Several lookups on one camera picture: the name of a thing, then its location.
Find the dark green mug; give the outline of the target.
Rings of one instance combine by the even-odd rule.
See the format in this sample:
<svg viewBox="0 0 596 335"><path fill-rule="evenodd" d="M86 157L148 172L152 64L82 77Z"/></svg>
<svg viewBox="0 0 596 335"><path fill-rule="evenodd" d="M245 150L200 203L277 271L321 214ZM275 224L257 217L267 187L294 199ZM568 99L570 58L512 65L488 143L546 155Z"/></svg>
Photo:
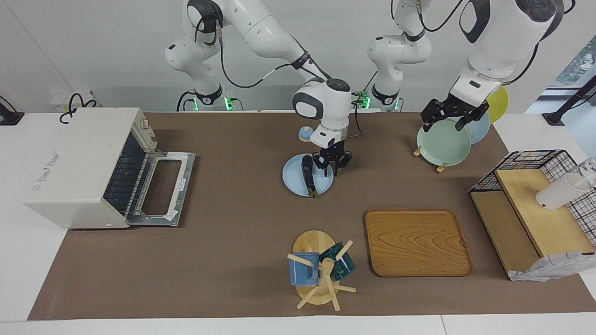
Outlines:
<svg viewBox="0 0 596 335"><path fill-rule="evenodd" d="M337 255L343 248L344 244L340 241L319 255L320 262L325 258L331 258L334 261L334 267L330 275L332 281L340 281L355 271L355 263L347 252L339 260L337 259Z"/></svg>

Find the white toaster oven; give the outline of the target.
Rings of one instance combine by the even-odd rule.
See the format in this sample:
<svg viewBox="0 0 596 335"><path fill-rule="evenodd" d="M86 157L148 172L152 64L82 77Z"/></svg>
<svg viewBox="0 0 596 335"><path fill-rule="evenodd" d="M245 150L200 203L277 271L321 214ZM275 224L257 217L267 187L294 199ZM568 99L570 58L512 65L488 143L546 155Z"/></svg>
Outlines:
<svg viewBox="0 0 596 335"><path fill-rule="evenodd" d="M65 229L129 227L103 194L130 132L146 152L156 149L140 108L79 108L24 204Z"/></svg>

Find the grey patterned cloth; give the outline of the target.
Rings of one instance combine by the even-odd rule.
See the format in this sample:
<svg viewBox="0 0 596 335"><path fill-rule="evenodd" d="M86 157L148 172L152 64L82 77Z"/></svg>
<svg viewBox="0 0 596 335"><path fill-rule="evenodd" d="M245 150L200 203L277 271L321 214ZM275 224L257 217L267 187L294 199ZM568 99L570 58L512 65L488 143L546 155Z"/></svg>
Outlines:
<svg viewBox="0 0 596 335"><path fill-rule="evenodd" d="M596 253L570 251L541 257L527 271L508 271L511 281L545 282L596 268Z"/></svg>

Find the yellow plate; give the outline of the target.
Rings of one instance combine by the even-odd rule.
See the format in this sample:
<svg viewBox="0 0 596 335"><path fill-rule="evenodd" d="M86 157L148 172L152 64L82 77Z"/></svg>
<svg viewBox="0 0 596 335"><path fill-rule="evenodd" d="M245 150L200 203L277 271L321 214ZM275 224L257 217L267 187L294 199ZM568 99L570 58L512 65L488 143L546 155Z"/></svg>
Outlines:
<svg viewBox="0 0 596 335"><path fill-rule="evenodd" d="M500 87L493 94L486 98L489 104L487 113L490 123L494 124L504 116L509 106L509 94L504 86Z"/></svg>

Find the brown table mat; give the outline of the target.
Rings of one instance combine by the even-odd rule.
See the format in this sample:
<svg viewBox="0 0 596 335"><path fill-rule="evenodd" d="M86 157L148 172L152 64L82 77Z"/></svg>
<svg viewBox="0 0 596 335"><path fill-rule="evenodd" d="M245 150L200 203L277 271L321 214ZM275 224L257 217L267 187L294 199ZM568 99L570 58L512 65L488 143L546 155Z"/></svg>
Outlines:
<svg viewBox="0 0 596 335"><path fill-rule="evenodd" d="M468 191L507 154L496 131L442 174L413 158L417 113L362 113L364 136L317 199L282 181L285 162L312 150L294 113L151 113L164 151L197 159L178 227L70 230L28 318L271 317L334 314L296 308L287 253L315 229L353 241L355 272L342 281L341 315L594 312L578 275L510 281ZM445 208L459 219L473 261L461 278L381 278L368 260L364 214L382 208Z"/></svg>

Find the wooden mug tree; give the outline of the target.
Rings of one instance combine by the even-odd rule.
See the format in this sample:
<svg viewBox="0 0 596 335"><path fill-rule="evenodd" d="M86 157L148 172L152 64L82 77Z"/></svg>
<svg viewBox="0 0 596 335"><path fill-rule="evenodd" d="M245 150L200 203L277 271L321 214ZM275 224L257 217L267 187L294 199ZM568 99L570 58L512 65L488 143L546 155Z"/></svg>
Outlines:
<svg viewBox="0 0 596 335"><path fill-rule="evenodd" d="M317 252L321 254L328 248L334 246L337 242L334 241L327 233L319 230L310 230L302 233L298 238L295 240L292 246L292 252ZM348 253L349 248L351 248L353 242L343 242L344 248L340 251L337 255L337 259L339 260L345 252ZM306 261L300 257L294 258L294 256L287 255L287 259L294 259L299 261L300 263L309 265L311 262ZM340 291L347 291L351 293L356 292L356 288L352 288L349 286L343 286L340 281L332 281L330 278L331 272L334 267L334 261L331 258L325 258L322 262L319 261L318 269L319 269L319 280L318 284L315 286L294 286L298 295L300 296L301 300L298 303L297 308L302 309L307 304L311 305L324 305L326 303L331 303L333 308L336 312L341 310L340 303L337 299L337 295Z"/></svg>

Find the dark purple eggplant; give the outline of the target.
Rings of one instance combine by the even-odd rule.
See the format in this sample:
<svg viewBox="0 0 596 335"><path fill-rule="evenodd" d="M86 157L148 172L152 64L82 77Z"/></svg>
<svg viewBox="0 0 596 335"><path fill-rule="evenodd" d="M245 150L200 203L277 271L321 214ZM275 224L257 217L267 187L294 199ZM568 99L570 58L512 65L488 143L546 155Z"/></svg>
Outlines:
<svg viewBox="0 0 596 335"><path fill-rule="evenodd" d="M306 154L302 157L301 173L307 190L307 196L315 199L318 196L318 192L313 177L313 165L314 161L311 154Z"/></svg>

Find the blue mug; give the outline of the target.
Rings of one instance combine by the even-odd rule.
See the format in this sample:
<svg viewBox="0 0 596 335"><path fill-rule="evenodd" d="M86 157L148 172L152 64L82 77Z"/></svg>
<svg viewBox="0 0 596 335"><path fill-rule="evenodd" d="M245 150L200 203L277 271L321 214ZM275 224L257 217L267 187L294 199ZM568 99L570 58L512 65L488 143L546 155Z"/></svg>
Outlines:
<svg viewBox="0 0 596 335"><path fill-rule="evenodd" d="M319 253L317 252L296 252L290 255L310 261L309 265L300 263L294 259L289 260L290 284L294 286L315 286L319 280Z"/></svg>

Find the wooden serving tray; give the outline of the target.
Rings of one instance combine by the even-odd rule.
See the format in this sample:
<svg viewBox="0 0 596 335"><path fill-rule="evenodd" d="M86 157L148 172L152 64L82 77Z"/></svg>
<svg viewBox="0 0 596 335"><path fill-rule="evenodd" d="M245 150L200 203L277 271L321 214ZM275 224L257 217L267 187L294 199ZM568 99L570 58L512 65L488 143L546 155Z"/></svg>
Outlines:
<svg viewBox="0 0 596 335"><path fill-rule="evenodd" d="M458 217L442 208L369 210L370 267L381 278L463 277L474 266Z"/></svg>

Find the light blue racked plate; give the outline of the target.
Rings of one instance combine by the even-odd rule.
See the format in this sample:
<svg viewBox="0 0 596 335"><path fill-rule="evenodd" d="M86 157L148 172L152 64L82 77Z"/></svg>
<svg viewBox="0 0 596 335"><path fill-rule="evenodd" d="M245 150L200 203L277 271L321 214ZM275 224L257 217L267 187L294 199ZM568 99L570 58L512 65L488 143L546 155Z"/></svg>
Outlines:
<svg viewBox="0 0 596 335"><path fill-rule="evenodd" d="M468 131L468 135L470 137L470 142L472 145L481 141L487 135L489 128L490 117L488 112L486 112L479 121L471 121L470 123L464 126L464 129ZM464 129L462 129L461 131L454 131L454 134L458 134L458 136L453 141L453 143L463 142L463 137L459 134L463 133Z"/></svg>

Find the wooden two-tier shelf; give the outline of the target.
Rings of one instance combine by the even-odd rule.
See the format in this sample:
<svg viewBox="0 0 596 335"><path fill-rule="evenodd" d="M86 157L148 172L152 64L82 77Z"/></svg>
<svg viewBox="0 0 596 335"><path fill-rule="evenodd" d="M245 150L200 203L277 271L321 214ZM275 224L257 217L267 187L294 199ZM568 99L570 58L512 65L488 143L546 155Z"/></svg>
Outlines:
<svg viewBox="0 0 596 335"><path fill-rule="evenodd" d="M549 210L535 200L549 185L541 170L497 170L495 174L502 191L470 196L507 275L527 271L541 257L554 253L596 253L568 208Z"/></svg>

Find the glass oven door with handle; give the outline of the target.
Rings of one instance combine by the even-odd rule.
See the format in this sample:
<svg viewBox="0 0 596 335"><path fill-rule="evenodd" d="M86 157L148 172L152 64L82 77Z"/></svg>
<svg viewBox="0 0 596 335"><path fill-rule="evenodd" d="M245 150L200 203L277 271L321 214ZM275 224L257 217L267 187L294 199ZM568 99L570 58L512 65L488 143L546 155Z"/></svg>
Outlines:
<svg viewBox="0 0 596 335"><path fill-rule="evenodd" d="M189 180L195 158L196 154L187 152L158 150L147 152L134 184L132 196L125 210L124 216L126 224L129 226L178 226L182 215L184 200L189 189ZM142 211L142 206L160 161L179 161L181 166L177 172L176 183L173 188L166 214L149 215Z"/></svg>

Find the clear glass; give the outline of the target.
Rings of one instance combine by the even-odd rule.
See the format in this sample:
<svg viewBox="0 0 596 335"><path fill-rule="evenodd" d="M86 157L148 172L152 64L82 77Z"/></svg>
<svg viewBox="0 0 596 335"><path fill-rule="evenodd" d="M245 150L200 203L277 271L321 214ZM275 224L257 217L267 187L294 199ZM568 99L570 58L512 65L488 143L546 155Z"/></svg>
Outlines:
<svg viewBox="0 0 596 335"><path fill-rule="evenodd" d="M577 188L589 190L596 188L596 158L587 158L576 167Z"/></svg>

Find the black clamp mount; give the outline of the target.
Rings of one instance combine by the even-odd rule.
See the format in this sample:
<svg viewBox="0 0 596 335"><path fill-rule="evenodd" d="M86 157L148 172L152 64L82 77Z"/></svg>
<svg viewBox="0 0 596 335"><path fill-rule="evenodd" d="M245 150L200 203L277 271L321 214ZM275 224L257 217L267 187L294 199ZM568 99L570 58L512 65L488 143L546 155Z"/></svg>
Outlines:
<svg viewBox="0 0 596 335"><path fill-rule="evenodd" d="M25 112L19 112L11 102L0 95L0 126L15 126L24 115Z"/></svg>

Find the white plastic cup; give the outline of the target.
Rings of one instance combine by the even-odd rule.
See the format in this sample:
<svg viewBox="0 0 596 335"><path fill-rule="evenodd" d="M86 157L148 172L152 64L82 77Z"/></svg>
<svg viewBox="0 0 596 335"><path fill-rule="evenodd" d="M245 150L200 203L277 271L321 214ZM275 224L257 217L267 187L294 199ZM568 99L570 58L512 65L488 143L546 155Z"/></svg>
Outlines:
<svg viewBox="0 0 596 335"><path fill-rule="evenodd" d="M581 197L596 185L596 179L568 173L553 181L535 195L543 208L555 210Z"/></svg>

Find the wooden plate rack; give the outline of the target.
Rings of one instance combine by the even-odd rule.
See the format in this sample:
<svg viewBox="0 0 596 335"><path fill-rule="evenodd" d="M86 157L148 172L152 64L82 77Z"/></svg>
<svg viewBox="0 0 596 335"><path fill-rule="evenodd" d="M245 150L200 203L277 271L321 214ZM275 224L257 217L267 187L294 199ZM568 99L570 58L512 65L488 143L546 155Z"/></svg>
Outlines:
<svg viewBox="0 0 596 335"><path fill-rule="evenodd" d="M424 157L423 153L422 153L422 148L423 146L418 146L417 149L413 152L413 157ZM435 172L437 174L441 174L447 167L447 162L443 162L440 166L438 165L438 167L435 169Z"/></svg>

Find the pale green plate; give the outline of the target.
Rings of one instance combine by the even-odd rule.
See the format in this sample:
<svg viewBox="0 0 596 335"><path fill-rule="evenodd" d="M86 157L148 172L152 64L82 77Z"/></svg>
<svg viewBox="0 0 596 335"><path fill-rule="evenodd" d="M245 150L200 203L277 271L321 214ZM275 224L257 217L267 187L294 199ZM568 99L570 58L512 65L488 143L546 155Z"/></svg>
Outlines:
<svg viewBox="0 0 596 335"><path fill-rule="evenodd" d="M464 161L471 149L470 134L458 131L456 121L445 119L434 123L426 132L419 128L417 146L426 161L436 166L455 166Z"/></svg>

